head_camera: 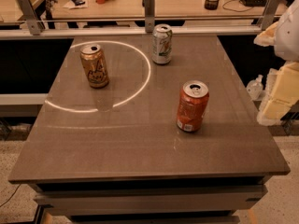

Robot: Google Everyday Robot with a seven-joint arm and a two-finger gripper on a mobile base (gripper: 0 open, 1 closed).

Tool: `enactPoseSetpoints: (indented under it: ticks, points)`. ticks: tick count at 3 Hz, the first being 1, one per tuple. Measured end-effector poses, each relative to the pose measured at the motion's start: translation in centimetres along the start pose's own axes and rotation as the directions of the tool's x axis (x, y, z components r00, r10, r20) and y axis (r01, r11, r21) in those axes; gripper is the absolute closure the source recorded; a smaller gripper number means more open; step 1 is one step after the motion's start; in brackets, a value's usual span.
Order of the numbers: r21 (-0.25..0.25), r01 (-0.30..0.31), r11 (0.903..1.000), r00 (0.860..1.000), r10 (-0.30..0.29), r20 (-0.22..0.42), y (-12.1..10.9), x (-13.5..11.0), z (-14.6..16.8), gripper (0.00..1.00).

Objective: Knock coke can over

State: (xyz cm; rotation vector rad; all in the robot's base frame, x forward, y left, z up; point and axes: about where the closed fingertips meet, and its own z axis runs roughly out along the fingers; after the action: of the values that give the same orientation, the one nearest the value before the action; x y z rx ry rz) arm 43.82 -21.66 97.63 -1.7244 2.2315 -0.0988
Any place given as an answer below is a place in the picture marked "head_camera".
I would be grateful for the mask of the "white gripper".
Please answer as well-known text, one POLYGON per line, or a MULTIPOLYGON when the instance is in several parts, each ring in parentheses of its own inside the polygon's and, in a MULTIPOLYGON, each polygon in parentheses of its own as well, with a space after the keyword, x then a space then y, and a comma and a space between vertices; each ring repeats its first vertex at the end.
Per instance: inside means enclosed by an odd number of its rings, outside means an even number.
POLYGON ((258 34, 253 43, 274 46, 278 57, 293 61, 278 70, 271 68, 266 78, 257 121, 264 126, 276 125, 299 101, 299 0, 294 0, 279 21, 258 34))

